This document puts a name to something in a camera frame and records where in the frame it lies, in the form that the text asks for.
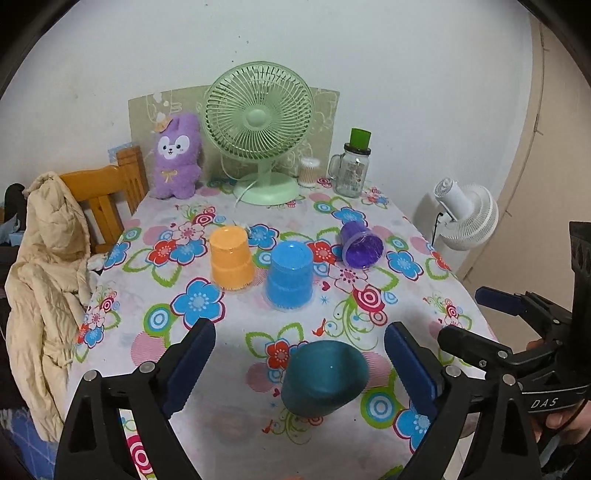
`jar handle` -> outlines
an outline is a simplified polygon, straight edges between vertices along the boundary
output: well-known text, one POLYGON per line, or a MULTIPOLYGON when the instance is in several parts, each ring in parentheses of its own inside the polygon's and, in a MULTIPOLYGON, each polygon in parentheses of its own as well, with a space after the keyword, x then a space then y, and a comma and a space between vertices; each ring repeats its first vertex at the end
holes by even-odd
POLYGON ((337 173, 338 173, 338 171, 340 169, 340 164, 341 164, 341 161, 343 160, 343 157, 344 156, 345 156, 345 154, 344 153, 341 153, 339 155, 333 155, 330 158, 328 167, 326 169, 326 174, 327 174, 328 178, 330 178, 331 180, 336 180, 336 175, 337 175, 337 173), (333 163, 334 163, 334 161, 337 158, 339 159, 339 164, 338 164, 338 167, 337 167, 337 169, 335 171, 335 169, 333 168, 333 163))

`beige board with drawings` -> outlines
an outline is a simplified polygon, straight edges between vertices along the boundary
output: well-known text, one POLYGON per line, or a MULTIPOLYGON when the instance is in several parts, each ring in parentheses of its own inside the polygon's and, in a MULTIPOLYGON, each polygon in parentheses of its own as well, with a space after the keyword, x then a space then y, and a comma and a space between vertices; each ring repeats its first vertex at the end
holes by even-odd
MULTIPOLYGON (((152 167, 154 165, 155 126, 168 115, 180 112, 192 112, 201 116, 203 113, 203 99, 209 85, 168 90, 161 93, 151 93, 129 100, 129 126, 131 140, 139 145, 144 155, 148 183, 152 183, 152 167)), ((301 157, 314 157, 322 162, 322 169, 326 171, 330 156, 330 146, 333 136, 333 124, 339 103, 339 92, 322 88, 310 88, 314 97, 315 113, 308 135, 289 153, 282 155, 275 169, 297 177, 297 167, 301 157)), ((223 177, 220 166, 220 151, 209 141, 202 127, 203 149, 199 164, 203 172, 201 179, 208 181, 223 177)), ((256 170, 256 164, 242 163, 230 158, 224 158, 224 166, 233 177, 242 177, 256 170)))

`chair backrest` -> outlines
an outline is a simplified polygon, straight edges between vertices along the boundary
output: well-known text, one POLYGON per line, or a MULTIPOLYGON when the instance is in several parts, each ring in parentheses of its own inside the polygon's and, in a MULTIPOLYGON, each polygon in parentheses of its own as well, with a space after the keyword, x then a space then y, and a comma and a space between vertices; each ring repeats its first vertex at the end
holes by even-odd
POLYGON ((148 192, 139 147, 124 148, 116 156, 117 166, 109 165, 97 170, 80 170, 60 175, 77 202, 88 201, 90 204, 92 215, 105 240, 102 244, 91 240, 93 253, 109 252, 123 233, 123 224, 111 195, 123 192, 133 215, 148 192))

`yellow bow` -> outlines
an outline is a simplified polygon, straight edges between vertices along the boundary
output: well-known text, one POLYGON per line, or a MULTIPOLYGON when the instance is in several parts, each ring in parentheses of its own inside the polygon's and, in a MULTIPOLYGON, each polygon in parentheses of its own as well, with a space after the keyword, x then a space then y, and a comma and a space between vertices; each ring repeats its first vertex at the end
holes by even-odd
POLYGON ((168 183, 175 175, 178 175, 178 171, 176 170, 163 170, 160 173, 164 177, 164 183, 168 183))

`human hand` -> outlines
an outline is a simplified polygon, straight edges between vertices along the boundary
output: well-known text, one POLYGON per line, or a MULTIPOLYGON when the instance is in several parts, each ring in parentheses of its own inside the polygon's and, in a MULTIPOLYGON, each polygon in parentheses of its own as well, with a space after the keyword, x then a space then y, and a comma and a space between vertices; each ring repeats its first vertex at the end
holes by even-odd
MULTIPOLYGON (((544 343, 542 339, 534 340, 527 344, 526 349, 531 350, 544 343)), ((550 429, 557 430, 562 425, 570 420, 570 418, 576 413, 580 407, 580 403, 574 407, 568 408, 567 410, 557 411, 551 413, 546 417, 546 426, 550 429)), ((539 441, 542 435, 542 427, 538 420, 534 417, 530 417, 531 427, 534 431, 535 441, 539 441)), ((577 415, 573 422, 568 425, 562 432, 560 432, 561 443, 563 445, 574 445, 582 441, 589 431, 591 430, 591 403, 587 402, 583 410, 577 415)))

